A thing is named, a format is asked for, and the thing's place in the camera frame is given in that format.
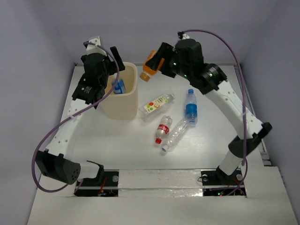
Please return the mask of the orange juice bottle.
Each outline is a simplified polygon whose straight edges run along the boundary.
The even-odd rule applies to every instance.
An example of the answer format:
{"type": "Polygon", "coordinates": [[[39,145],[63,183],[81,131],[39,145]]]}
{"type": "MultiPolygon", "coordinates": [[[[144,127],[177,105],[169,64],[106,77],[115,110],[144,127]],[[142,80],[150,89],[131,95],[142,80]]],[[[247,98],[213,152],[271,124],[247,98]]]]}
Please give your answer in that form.
{"type": "Polygon", "coordinates": [[[145,63],[143,64],[140,78],[146,82],[148,82],[158,72],[158,70],[162,67],[165,61],[164,58],[161,58],[160,63],[157,64],[156,60],[152,60],[156,53],[157,50],[153,50],[147,57],[145,63]]]}

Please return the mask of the large blue label bottle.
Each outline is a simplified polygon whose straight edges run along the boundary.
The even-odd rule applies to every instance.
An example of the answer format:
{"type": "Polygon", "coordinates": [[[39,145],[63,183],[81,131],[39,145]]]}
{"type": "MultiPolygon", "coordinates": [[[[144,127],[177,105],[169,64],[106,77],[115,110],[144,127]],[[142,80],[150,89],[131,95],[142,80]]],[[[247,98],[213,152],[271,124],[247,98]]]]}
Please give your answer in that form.
{"type": "Polygon", "coordinates": [[[117,82],[116,82],[116,80],[113,80],[112,86],[114,86],[114,90],[113,90],[114,94],[125,94],[126,93],[126,88],[125,88],[123,79],[119,79],[117,82]]]}

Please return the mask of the fruit label clear bottle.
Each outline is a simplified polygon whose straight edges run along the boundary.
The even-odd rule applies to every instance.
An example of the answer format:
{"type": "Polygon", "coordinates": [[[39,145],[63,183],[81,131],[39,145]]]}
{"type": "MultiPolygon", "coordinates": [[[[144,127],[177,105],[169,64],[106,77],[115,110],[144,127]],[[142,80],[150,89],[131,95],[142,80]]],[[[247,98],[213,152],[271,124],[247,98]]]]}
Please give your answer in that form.
{"type": "Polygon", "coordinates": [[[139,116],[143,121],[149,121],[162,112],[165,112],[174,103],[175,95],[171,94],[161,94],[152,100],[147,101],[142,104],[138,111],[139,116]]]}

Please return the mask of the blue label water bottle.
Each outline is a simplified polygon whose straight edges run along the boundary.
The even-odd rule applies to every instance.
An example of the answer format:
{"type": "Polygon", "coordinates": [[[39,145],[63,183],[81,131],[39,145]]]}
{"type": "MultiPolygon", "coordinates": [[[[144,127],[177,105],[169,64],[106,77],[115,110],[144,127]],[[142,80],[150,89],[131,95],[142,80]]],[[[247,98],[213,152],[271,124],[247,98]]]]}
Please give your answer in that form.
{"type": "Polygon", "coordinates": [[[185,119],[190,126],[195,127],[197,124],[197,100],[193,89],[187,91],[185,119]]]}

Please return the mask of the red label cola bottle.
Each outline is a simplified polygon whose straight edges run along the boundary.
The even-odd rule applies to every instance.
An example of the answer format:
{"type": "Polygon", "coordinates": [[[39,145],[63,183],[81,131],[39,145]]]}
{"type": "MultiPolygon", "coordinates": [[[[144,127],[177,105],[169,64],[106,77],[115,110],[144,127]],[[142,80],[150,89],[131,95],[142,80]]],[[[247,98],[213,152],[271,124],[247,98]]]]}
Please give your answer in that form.
{"type": "Polygon", "coordinates": [[[155,143],[161,144],[161,142],[168,137],[172,122],[173,120],[170,116],[164,115],[162,117],[156,130],[155,143]]]}

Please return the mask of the clear unlabelled plastic bottle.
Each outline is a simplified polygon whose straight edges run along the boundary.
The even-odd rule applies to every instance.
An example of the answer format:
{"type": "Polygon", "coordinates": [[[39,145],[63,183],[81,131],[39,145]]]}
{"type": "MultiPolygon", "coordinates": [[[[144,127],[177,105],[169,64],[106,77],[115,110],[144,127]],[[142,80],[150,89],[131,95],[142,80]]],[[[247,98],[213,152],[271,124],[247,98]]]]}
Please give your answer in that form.
{"type": "Polygon", "coordinates": [[[169,152],[173,151],[178,145],[180,140],[183,138],[185,133],[188,131],[189,125],[186,119],[179,121],[176,126],[170,131],[169,137],[162,145],[162,151],[169,152]]]}

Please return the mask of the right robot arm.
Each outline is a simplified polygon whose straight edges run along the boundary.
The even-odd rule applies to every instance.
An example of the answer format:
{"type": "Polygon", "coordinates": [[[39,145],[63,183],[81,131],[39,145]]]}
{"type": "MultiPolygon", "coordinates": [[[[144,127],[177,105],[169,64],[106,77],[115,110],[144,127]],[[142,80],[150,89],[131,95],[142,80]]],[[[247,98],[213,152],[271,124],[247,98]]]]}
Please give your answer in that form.
{"type": "Polygon", "coordinates": [[[222,69],[204,62],[202,46],[194,39],[179,40],[175,46],[162,43],[146,66],[169,77],[180,75],[186,78],[231,123],[237,136],[229,143],[229,150],[216,169],[217,181],[228,183],[243,158],[254,151],[271,131],[271,124],[261,122],[243,106],[222,69]]]}

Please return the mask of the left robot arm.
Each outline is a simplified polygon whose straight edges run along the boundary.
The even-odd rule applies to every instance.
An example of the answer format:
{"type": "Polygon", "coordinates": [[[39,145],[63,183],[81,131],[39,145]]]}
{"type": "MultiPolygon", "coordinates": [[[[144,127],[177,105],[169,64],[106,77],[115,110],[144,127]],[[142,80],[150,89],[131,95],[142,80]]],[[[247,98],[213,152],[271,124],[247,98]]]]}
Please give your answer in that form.
{"type": "Polygon", "coordinates": [[[72,94],[69,111],[66,118],[56,125],[36,147],[32,161],[31,174],[36,186],[43,188],[36,177],[35,168],[39,168],[42,175],[60,181],[66,186],[75,182],[90,182],[99,185],[104,179],[104,167],[99,163],[87,160],[73,161],[74,143],[77,132],[82,124],[83,115],[89,109],[97,109],[112,92],[105,89],[111,75],[120,75],[125,65],[117,47],[110,47],[107,51],[100,44],[85,42],[86,55],[81,57],[84,73],[72,94]]]}

